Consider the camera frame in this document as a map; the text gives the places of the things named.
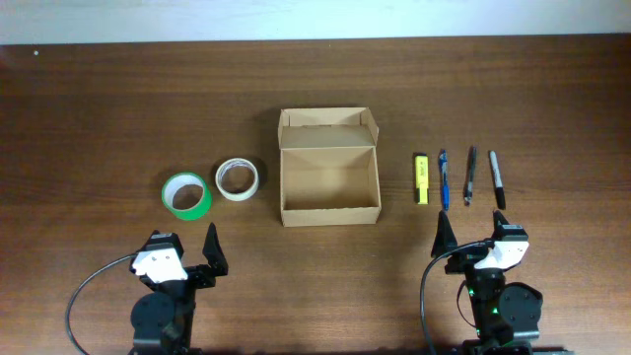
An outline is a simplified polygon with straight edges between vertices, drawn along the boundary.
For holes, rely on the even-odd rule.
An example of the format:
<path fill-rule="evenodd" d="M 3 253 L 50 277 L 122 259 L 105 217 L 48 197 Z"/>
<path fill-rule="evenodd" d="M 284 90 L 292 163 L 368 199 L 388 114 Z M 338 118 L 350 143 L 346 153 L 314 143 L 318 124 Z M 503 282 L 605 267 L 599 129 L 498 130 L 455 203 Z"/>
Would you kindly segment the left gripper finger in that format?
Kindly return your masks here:
<path fill-rule="evenodd" d="M 172 233 L 160 233 L 159 231 L 155 231 L 149 240 L 147 241 L 148 247 L 170 247 L 173 245 L 173 234 Z"/>
<path fill-rule="evenodd" d="M 214 276 L 227 276 L 229 264 L 220 246 L 217 229 L 214 223 L 209 225 L 202 254 L 207 260 Z"/>

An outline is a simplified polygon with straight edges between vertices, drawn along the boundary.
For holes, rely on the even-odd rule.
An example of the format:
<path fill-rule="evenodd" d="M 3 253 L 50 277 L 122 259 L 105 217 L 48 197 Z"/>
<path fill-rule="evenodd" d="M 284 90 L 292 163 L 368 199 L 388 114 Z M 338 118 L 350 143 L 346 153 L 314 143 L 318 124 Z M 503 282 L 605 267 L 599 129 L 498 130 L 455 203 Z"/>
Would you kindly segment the green tape roll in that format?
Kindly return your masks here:
<path fill-rule="evenodd" d="M 189 208 L 176 208 L 175 195 L 188 185 L 195 185 L 202 189 L 200 198 Z M 183 221 L 195 221 L 206 215 L 212 206 L 212 200 L 212 194 L 206 182 L 194 173 L 184 172 L 173 175 L 162 187 L 163 204 L 174 216 Z"/>

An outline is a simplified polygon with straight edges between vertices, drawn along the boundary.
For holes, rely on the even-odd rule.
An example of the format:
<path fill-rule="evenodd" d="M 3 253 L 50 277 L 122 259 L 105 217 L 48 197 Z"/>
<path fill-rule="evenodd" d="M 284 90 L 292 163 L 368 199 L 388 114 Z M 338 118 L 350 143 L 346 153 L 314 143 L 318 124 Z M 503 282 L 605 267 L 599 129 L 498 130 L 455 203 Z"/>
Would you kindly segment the blue pen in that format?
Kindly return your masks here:
<path fill-rule="evenodd" d="M 448 177 L 448 154 L 442 149 L 439 154 L 439 171 L 441 177 L 441 198 L 444 211 L 450 208 L 450 187 Z"/>

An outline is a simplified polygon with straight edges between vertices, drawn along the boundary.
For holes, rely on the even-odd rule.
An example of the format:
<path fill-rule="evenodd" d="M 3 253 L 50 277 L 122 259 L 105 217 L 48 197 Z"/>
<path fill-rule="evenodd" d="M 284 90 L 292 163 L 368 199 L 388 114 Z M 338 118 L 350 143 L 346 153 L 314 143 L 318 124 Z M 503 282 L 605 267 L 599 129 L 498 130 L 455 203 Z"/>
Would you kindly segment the yellow highlighter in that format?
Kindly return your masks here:
<path fill-rule="evenodd" d="M 429 161 L 424 154 L 414 156 L 415 200 L 419 205 L 429 203 Z"/>

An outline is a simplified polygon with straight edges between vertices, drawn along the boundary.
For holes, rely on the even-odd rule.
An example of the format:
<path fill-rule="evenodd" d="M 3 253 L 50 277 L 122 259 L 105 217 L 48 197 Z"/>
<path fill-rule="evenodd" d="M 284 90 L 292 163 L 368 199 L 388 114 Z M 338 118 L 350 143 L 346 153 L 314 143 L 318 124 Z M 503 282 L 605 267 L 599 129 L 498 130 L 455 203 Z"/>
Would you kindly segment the beige tape roll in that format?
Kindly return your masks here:
<path fill-rule="evenodd" d="M 247 168 L 253 175 L 252 184 L 243 192 L 229 192 L 223 186 L 223 177 L 233 168 Z M 259 173 L 256 166 L 244 158 L 232 158 L 222 163 L 215 174 L 215 184 L 219 192 L 228 200 L 241 202 L 250 199 L 258 191 Z"/>

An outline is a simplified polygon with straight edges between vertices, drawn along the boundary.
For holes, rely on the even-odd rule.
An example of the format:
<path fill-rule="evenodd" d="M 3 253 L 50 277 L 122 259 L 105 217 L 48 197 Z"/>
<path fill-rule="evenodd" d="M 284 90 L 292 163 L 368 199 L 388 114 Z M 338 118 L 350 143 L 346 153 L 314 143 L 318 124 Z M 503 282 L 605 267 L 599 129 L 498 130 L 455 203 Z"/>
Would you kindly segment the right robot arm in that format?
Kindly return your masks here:
<path fill-rule="evenodd" d="M 566 354 L 562 347 L 535 348 L 543 296 L 521 282 L 508 283 L 505 273 L 518 266 L 529 247 L 525 229 L 511 224 L 496 210 L 490 238 L 460 245 L 446 212 L 438 215 L 437 234 L 431 251 L 432 261 L 424 270 L 420 285 L 420 316 L 430 354 Z M 425 287 L 431 269 L 445 260 L 447 274 L 462 274 L 460 285 L 470 301 L 475 339 L 460 346 L 437 349 L 431 339 L 425 311 Z"/>

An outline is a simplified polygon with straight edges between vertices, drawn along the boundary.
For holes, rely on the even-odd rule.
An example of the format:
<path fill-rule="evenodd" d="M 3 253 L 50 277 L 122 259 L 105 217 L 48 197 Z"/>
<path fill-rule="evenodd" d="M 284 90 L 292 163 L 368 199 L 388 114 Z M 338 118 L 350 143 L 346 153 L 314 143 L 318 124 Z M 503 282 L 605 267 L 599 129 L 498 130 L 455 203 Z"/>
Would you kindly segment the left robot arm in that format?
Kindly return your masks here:
<path fill-rule="evenodd" d="M 196 292 L 212 288 L 226 276 L 229 265 L 221 249 L 217 229 L 206 233 L 202 264 L 182 265 L 184 253 L 179 236 L 154 231 L 132 257 L 129 270 L 151 292 L 134 305 L 130 323 L 134 328 L 132 354 L 201 354 L 191 346 Z"/>

